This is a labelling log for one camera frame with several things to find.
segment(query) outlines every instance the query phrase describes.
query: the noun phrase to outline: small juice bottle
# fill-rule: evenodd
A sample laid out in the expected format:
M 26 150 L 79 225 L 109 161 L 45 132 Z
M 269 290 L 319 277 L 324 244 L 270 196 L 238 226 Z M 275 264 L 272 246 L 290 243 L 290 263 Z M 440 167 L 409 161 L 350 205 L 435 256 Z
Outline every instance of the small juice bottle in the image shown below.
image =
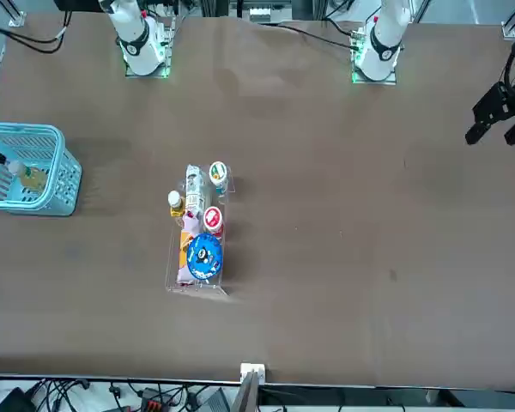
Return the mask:
M 20 161 L 11 161 L 8 170 L 11 174 L 17 176 L 21 184 L 30 191 L 37 191 L 38 193 L 44 191 L 48 177 L 37 167 L 27 167 Z
M 181 218 L 185 213 L 185 199 L 181 197 L 178 191 L 168 193 L 168 203 L 170 203 L 170 216 L 173 217 L 178 225 L 183 227 Z

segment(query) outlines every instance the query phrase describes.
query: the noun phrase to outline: blue round container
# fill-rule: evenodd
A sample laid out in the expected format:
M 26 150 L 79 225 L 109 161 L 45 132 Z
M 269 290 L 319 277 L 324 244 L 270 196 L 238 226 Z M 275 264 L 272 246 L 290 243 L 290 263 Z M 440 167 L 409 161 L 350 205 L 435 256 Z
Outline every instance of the blue round container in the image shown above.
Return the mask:
M 199 281 L 205 281 L 221 271 L 223 250 L 220 241 L 209 233 L 199 234 L 187 250 L 187 267 Z

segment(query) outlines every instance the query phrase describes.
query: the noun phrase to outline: plastic basket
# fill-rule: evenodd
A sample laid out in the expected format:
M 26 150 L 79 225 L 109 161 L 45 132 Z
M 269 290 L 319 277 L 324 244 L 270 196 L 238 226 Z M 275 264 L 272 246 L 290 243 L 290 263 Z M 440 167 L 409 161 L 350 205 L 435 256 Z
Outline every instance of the plastic basket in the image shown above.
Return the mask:
M 63 133 L 45 124 L 0 123 L 0 153 L 46 172 L 40 194 L 0 165 L 0 209 L 25 215 L 68 216 L 75 210 L 82 168 L 65 148 Z

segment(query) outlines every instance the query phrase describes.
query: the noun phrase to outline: white can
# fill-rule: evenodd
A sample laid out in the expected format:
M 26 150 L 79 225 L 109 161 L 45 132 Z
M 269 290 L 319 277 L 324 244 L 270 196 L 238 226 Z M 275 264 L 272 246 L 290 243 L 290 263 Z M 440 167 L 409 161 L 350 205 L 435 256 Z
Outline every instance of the white can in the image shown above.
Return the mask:
M 216 206 L 210 206 L 204 212 L 204 227 L 208 232 L 220 239 L 223 235 L 223 216 Z
M 212 166 L 209 167 L 209 179 L 215 186 L 215 191 L 224 195 L 227 191 L 228 173 L 227 166 L 222 161 L 215 161 Z

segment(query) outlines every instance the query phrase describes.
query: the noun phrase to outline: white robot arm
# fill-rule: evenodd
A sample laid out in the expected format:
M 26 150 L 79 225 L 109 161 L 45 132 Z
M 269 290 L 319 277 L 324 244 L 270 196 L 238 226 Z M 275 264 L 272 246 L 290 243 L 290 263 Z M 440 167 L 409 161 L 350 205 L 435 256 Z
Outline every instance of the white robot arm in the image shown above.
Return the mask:
M 409 0 L 382 0 L 378 21 L 365 27 L 367 39 L 356 66 L 364 76 L 379 82 L 397 64 L 401 40 L 410 23 Z
M 143 16 L 137 0 L 99 0 L 120 38 L 125 62 L 134 73 L 145 76 L 166 59 L 164 24 Z

